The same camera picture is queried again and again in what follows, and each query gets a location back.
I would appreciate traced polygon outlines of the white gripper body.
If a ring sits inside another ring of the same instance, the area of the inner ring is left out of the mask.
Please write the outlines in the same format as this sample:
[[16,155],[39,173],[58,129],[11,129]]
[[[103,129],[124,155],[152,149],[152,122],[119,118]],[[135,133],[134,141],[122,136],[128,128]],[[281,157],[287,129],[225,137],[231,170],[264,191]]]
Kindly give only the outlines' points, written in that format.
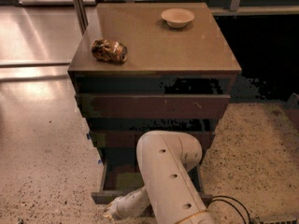
[[105,208],[103,217],[108,219],[122,220],[125,219],[123,211],[123,197],[120,196]]

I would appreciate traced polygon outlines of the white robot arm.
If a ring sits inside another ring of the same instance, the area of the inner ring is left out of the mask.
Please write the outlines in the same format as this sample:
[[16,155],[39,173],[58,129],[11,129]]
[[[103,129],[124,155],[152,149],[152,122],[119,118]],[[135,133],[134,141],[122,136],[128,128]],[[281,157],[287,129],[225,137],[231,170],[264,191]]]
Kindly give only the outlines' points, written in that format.
[[216,224],[188,175],[202,158],[194,136],[144,133],[137,142],[136,157],[144,186],[116,198],[105,209],[105,217],[139,217],[150,206],[158,224]]

